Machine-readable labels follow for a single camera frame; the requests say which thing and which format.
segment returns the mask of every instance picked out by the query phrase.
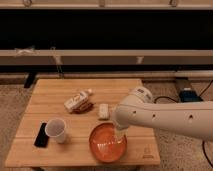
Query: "wooden table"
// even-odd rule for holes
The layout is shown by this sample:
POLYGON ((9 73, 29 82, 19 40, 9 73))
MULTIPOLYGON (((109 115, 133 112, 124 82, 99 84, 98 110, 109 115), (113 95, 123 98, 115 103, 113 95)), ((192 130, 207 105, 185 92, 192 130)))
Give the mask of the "wooden table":
MULTIPOLYGON (((42 166, 94 166, 101 165, 89 149, 89 135, 101 124, 97 112, 99 104, 108 103, 113 108, 135 86, 139 79, 41 79, 38 80, 32 97, 17 130, 6 167, 42 166), (69 114, 63 103, 80 90, 92 88, 90 100, 93 110, 86 114, 69 114), (68 139, 57 144, 50 139, 47 148, 33 144, 42 122, 60 117, 67 123, 68 139)), ((159 152, 153 129, 134 127, 127 131, 126 154, 115 165, 158 165, 159 152)))

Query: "cable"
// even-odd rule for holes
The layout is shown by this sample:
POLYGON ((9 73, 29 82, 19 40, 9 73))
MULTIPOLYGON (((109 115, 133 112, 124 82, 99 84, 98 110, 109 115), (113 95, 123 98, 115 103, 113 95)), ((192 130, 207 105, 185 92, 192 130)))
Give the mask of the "cable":
POLYGON ((204 154, 206 160, 208 161, 209 165, 213 168, 213 164, 212 164, 211 160, 209 159, 209 157, 208 157, 207 154, 206 154, 205 144, 206 144, 206 142, 205 142, 205 141, 202 141, 203 154, 204 154))
POLYGON ((206 88, 203 89, 203 91, 200 93, 199 97, 201 97, 208 89, 209 87, 212 85, 213 80, 210 81, 210 83, 206 86, 206 88))
POLYGON ((169 99, 169 100, 171 100, 171 101, 173 101, 173 102, 175 102, 175 103, 178 103, 177 100, 175 100, 175 99, 173 99, 173 98, 171 98, 171 97, 168 97, 168 96, 158 96, 158 97, 154 100, 154 103, 157 103, 157 101, 158 101, 159 99, 169 99))

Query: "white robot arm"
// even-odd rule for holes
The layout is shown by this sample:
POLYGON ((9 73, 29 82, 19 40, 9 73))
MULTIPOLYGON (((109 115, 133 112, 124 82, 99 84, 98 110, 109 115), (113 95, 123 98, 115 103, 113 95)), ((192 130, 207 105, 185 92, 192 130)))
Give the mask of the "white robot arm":
POLYGON ((213 102, 153 104, 152 94, 136 87, 114 110, 118 130, 130 125, 157 128, 213 141, 213 102))

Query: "white cup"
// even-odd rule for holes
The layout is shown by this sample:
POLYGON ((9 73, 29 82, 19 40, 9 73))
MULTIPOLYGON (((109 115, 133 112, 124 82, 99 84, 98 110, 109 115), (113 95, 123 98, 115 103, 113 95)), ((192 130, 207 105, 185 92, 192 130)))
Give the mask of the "white cup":
POLYGON ((63 119, 55 118, 47 122, 45 133, 53 138, 57 143, 63 143, 66 140, 66 123, 63 119))

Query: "bowl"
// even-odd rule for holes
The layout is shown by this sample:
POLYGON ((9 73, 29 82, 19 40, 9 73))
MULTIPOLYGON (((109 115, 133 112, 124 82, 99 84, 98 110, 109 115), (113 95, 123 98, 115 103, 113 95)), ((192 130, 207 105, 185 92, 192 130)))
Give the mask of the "bowl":
POLYGON ((104 163, 119 160, 127 149, 126 136, 116 141, 112 123, 103 123, 95 127, 90 134, 89 144, 95 158, 104 163))

